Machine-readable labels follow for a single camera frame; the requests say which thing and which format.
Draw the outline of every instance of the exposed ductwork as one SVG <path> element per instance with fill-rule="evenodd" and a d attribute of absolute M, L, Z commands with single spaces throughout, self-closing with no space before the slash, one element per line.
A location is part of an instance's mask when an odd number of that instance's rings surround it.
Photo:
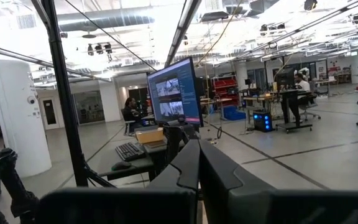
<path fill-rule="evenodd" d="M 155 22 L 154 7 L 135 7 L 128 9 L 113 9 L 85 12 L 94 23 L 101 28 L 133 26 Z M 97 29 L 80 13 L 60 14 L 57 16 L 59 28 L 62 32 L 94 31 Z"/>

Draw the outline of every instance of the monitor screen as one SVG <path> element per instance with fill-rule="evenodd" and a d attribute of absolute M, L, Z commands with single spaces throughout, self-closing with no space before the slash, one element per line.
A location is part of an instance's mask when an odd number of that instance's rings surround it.
<path fill-rule="evenodd" d="M 147 76 L 156 121 L 174 121 L 183 115 L 187 123 L 203 126 L 195 80 L 191 58 Z"/>

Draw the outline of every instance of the keyboard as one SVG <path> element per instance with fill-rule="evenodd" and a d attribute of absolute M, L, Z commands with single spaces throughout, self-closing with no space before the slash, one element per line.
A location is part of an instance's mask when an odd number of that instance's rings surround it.
<path fill-rule="evenodd" d="M 138 149 L 130 142 L 118 146 L 116 151 L 121 159 L 126 162 L 146 157 L 146 153 L 144 151 Z"/>

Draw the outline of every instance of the security camera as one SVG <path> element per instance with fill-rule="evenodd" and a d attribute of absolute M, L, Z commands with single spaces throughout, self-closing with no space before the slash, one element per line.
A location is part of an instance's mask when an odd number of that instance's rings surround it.
<path fill-rule="evenodd" d="M 29 102 L 30 104 L 34 104 L 35 101 L 37 101 L 37 99 L 34 96 L 29 96 L 27 99 L 27 102 Z"/>

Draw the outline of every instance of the white shirt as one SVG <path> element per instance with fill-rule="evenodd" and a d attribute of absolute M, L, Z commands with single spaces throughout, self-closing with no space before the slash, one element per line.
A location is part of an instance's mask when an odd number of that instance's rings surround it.
<path fill-rule="evenodd" d="M 298 85 L 300 87 L 302 87 L 301 90 L 303 91 L 310 91 L 310 84 L 306 81 L 300 81 L 299 83 L 295 84 L 295 85 Z"/>

